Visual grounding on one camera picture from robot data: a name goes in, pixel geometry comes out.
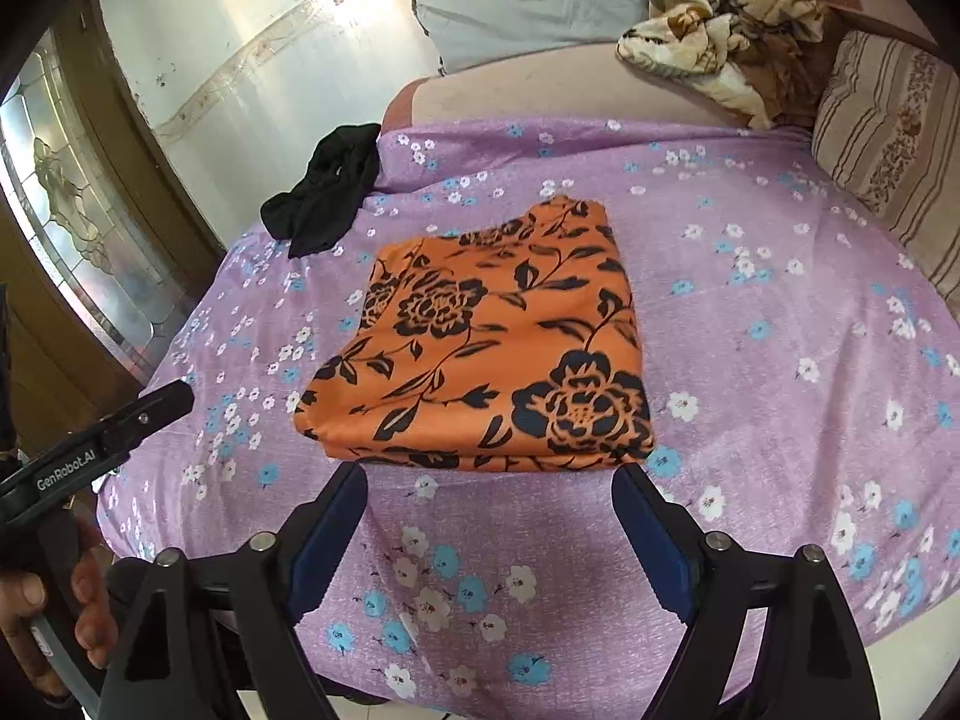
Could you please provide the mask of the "person's left hand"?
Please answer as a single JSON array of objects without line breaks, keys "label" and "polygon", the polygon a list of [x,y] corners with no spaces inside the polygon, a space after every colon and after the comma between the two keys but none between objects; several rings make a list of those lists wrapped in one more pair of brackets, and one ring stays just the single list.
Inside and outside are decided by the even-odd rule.
[{"label": "person's left hand", "polygon": [[119,639],[98,530],[55,512],[2,538],[2,637],[44,699],[96,710]]}]

